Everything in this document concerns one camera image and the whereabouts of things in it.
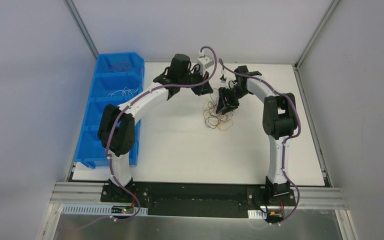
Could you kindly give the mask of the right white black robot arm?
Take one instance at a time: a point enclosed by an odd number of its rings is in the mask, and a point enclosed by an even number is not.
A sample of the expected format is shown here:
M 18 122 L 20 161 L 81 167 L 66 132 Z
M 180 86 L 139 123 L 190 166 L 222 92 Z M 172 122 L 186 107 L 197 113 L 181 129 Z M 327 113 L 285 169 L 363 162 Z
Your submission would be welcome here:
M 233 71 L 235 80 L 218 89 L 216 113 L 224 115 L 236 110 L 239 100 L 256 96 L 263 103 L 262 128 L 269 139 L 269 170 L 265 178 L 263 199 L 276 205 L 288 196 L 291 180 L 286 176 L 290 140 L 301 132 L 295 96 L 280 93 L 263 80 L 259 71 L 249 71 L 241 65 Z

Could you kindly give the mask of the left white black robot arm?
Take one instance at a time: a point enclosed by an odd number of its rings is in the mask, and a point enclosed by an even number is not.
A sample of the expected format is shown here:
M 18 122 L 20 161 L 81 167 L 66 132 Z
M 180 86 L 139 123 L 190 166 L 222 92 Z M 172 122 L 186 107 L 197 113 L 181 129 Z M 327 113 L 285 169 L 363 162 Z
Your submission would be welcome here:
M 128 184 L 132 181 L 129 153 L 136 140 L 136 124 L 182 88 L 191 89 L 197 96 L 209 94 L 209 81 L 216 69 L 214 59 L 203 53 L 195 65 L 187 55 L 175 54 L 170 65 L 153 79 L 148 88 L 125 103 L 108 104 L 104 108 L 97 137 L 108 159 L 109 181 L 115 185 L 113 195 L 120 202 L 127 202 L 135 196 Z

